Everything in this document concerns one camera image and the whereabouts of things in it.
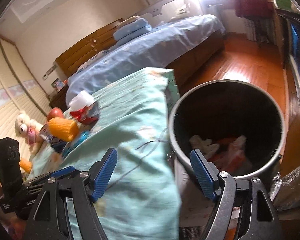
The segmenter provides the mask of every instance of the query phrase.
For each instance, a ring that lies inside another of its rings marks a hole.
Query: mint green tablecloth
[[[118,163],[108,190],[95,204],[108,238],[178,239],[180,197],[167,163],[168,113],[179,98],[173,71],[144,68],[93,96],[100,119],[60,168],[87,171],[114,147]],[[43,147],[36,155],[30,178],[45,172],[52,152]],[[68,208],[74,237],[80,239],[71,202]]]

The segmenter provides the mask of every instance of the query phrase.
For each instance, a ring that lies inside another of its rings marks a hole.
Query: yellow corn toy
[[[78,125],[75,121],[54,117],[48,121],[50,133],[66,142],[71,142],[79,133]]]
[[[30,173],[32,169],[32,163],[24,158],[20,158],[19,165],[25,170],[25,172]]]

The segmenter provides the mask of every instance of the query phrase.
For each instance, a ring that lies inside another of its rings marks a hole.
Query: red ball
[[[58,107],[52,108],[50,110],[49,114],[47,115],[47,121],[55,117],[64,118],[62,110]]]

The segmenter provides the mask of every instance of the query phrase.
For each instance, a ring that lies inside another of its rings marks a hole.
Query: stack of blankets
[[[152,27],[146,19],[140,16],[132,16],[117,26],[117,31],[113,34],[113,38],[117,41],[115,47],[117,48],[128,41],[149,33],[151,30]]]

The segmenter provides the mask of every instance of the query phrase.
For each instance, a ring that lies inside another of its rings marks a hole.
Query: nightstand
[[[63,112],[65,112],[68,107],[66,105],[66,93],[69,86],[65,85],[59,92],[56,94],[53,99],[50,101],[49,106],[51,108],[59,107]]]

